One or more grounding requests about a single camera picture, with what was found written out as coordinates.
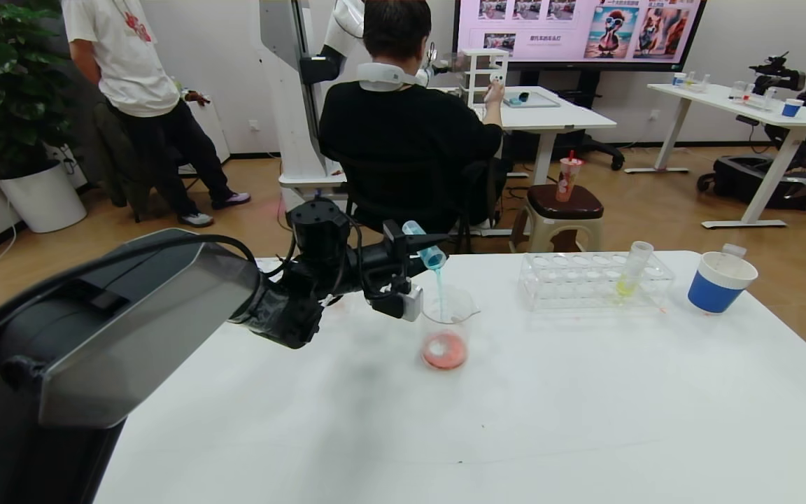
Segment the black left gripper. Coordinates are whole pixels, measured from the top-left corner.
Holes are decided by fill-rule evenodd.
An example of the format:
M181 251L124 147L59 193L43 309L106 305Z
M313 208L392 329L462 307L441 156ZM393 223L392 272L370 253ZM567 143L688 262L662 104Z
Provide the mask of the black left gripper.
M364 278L414 278L427 271L418 254L448 239L448 234L405 234L394 220L384 220L383 239L365 246L360 253L360 269Z

